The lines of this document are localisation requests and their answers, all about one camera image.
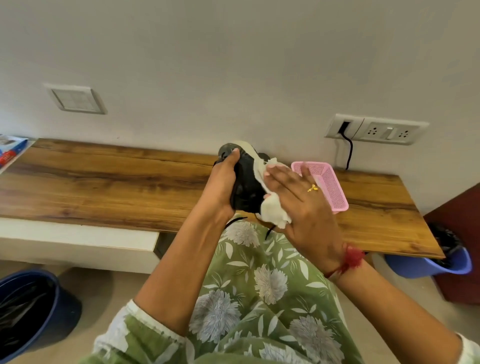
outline blank wall plate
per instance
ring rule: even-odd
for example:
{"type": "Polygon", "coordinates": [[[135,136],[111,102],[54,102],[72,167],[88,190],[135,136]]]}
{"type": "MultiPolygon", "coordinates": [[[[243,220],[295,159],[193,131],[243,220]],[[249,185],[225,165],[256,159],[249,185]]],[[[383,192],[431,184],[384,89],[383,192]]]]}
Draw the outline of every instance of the blank wall plate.
{"type": "Polygon", "coordinates": [[[344,121],[350,122],[344,134],[347,138],[352,139],[353,136],[357,133],[357,130],[362,125],[363,116],[336,114],[327,129],[327,134],[325,134],[325,138],[343,139],[343,137],[338,133],[338,130],[340,129],[344,121]]]}
{"type": "Polygon", "coordinates": [[[386,144],[413,144],[430,124],[424,121],[365,118],[353,140],[386,144]]]}
{"type": "Polygon", "coordinates": [[[60,110],[104,114],[90,87],[50,84],[44,86],[60,110]]]}

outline green floral dress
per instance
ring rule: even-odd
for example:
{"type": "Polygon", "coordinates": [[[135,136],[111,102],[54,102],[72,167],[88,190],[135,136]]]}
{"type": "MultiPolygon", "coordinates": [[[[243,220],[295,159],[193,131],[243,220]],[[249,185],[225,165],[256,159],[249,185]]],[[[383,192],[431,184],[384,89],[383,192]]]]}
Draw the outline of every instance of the green floral dress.
{"type": "Polygon", "coordinates": [[[363,363],[334,286],[267,231],[247,221],[225,229],[187,337],[130,301],[83,363],[363,363]]]}

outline beige tile floor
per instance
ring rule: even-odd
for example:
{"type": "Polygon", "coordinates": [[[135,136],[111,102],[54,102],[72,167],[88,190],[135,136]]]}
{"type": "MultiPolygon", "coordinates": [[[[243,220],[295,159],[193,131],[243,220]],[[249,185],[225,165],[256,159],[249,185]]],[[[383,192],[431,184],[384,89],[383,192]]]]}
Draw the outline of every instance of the beige tile floor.
{"type": "MultiPolygon", "coordinates": [[[[452,304],[443,300],[431,278],[404,279],[397,276],[379,256],[374,256],[377,270],[391,283],[410,295],[452,330],[480,342],[480,306],[452,304]]],[[[0,261],[0,277],[20,269],[38,267],[19,262],[0,261]]],[[[116,312],[139,290],[147,275],[94,269],[43,267],[57,276],[62,285],[79,297],[84,305],[82,318],[64,341],[29,352],[11,361],[12,364],[75,363],[87,355],[95,337],[107,329],[116,312]]],[[[348,328],[367,364],[398,363],[387,345],[358,309],[341,293],[348,328]]]]}

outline blue bucket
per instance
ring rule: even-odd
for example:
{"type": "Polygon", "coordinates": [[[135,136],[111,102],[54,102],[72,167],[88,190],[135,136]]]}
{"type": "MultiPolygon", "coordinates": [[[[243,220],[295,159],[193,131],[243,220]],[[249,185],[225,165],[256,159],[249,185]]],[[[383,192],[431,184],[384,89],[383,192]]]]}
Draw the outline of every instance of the blue bucket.
{"type": "Polygon", "coordinates": [[[467,274],[472,270],[472,261],[465,248],[458,249],[451,257],[452,267],[443,268],[428,258],[413,256],[387,255],[385,261],[399,276],[405,278],[420,278],[441,273],[467,274]]]}
{"type": "Polygon", "coordinates": [[[57,277],[46,270],[23,270],[0,280],[0,303],[4,302],[7,297],[11,298],[17,290],[35,283],[39,279],[48,280],[55,290],[50,313],[40,328],[22,347],[0,358],[0,364],[9,362],[26,351],[36,350],[63,340],[71,333],[80,320],[82,303],[71,293],[60,287],[57,277]]]}

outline person's left hand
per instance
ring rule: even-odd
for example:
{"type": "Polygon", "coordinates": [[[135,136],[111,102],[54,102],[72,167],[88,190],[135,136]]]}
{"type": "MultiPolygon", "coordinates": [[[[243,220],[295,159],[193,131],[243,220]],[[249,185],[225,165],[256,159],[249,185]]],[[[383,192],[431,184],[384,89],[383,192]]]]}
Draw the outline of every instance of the person's left hand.
{"type": "Polygon", "coordinates": [[[235,148],[223,162],[214,165],[198,202],[208,212],[224,217],[226,222],[235,214],[230,206],[230,196],[236,179],[233,167],[239,159],[240,151],[235,148]]]}

